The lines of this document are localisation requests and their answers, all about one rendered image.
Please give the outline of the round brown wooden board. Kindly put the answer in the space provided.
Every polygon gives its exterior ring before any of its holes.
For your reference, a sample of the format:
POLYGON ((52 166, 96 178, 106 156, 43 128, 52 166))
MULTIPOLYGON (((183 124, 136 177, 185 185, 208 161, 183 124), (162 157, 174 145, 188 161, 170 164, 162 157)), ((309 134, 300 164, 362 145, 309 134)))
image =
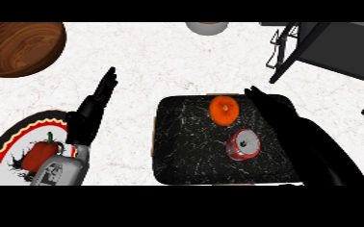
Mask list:
POLYGON ((0 78, 44 70, 62 53, 65 41, 60 22, 0 22, 0 78))

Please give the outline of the black tiered shelf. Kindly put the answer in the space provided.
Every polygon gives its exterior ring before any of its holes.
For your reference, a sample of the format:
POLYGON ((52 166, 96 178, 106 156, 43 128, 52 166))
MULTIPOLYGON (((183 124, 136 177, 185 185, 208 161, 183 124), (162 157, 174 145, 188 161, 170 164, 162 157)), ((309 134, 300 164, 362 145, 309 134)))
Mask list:
POLYGON ((364 22, 262 22, 282 26, 271 44, 273 84, 294 62, 303 62, 364 81, 364 22))

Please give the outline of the grey cup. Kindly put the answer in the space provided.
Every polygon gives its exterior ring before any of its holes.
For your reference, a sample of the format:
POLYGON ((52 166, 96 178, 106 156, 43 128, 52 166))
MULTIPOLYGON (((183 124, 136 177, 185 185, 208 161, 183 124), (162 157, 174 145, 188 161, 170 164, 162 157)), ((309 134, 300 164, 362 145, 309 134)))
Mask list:
POLYGON ((228 22, 201 23, 188 22, 189 30, 201 36, 214 36, 220 34, 228 28, 228 22))

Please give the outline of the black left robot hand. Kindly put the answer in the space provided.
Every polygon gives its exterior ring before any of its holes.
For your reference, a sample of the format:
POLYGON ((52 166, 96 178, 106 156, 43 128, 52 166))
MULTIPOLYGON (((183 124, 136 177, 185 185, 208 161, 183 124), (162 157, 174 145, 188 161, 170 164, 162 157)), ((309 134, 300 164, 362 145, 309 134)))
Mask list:
POLYGON ((78 110, 66 113, 68 134, 65 142, 68 144, 91 145, 100 125, 103 109, 117 84, 115 67, 111 67, 99 81, 93 95, 87 96, 78 110))

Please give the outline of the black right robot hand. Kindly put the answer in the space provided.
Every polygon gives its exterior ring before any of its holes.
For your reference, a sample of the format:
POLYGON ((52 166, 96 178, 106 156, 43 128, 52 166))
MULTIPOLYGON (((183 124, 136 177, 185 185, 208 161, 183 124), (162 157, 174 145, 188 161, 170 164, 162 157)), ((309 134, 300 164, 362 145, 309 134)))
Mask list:
POLYGON ((303 185, 364 187, 364 174, 321 127, 256 87, 244 94, 275 131, 303 185))

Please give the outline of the round patterned plate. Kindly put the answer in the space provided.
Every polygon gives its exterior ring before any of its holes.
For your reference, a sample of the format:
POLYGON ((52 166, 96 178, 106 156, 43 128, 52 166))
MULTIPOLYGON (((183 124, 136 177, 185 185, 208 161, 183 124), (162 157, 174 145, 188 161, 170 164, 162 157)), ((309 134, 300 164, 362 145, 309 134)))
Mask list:
POLYGON ((23 176, 28 173, 20 168, 19 161, 37 142, 49 139, 62 143, 59 154, 66 157, 77 155, 72 144, 65 143, 66 121, 65 111, 43 111, 25 117, 0 136, 0 186, 28 186, 23 176))

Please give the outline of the red bell pepper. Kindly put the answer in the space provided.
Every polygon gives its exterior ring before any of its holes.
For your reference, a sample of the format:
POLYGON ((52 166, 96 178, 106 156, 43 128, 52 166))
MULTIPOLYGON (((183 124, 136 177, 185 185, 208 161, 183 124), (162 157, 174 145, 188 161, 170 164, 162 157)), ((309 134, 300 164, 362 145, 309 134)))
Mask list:
POLYGON ((28 150, 20 167, 29 172, 37 172, 44 161, 63 152, 63 144, 54 140, 53 133, 47 132, 47 139, 38 141, 32 148, 28 150))

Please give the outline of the black marble tray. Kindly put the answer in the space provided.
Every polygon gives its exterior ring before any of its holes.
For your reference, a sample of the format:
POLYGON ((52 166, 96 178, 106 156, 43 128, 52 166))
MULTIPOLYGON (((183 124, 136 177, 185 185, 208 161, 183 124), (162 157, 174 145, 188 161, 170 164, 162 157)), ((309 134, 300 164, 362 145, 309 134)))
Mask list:
POLYGON ((297 183, 299 175, 279 146, 273 128, 251 100, 239 94, 238 117, 228 126, 208 116, 210 95, 168 96, 157 109, 152 169, 165 185, 297 183), (262 142, 259 154, 235 161, 225 144, 234 133, 248 129, 262 142))

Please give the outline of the orange fruit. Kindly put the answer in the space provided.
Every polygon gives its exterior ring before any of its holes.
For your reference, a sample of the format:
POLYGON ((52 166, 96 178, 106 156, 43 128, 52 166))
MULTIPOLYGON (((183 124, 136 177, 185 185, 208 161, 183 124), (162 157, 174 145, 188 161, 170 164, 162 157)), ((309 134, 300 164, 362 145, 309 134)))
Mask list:
POLYGON ((208 104, 211 121, 220 126, 229 126, 238 117, 238 104, 232 97, 216 96, 208 104))

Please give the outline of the red can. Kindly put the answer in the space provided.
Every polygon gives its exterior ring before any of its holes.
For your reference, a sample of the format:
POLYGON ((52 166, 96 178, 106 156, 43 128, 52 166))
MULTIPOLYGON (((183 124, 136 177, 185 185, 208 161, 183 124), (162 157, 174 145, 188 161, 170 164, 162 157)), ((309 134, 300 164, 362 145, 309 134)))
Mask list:
POLYGON ((226 154, 234 161, 253 159, 262 150, 262 142, 250 129, 239 129, 226 141, 226 154))

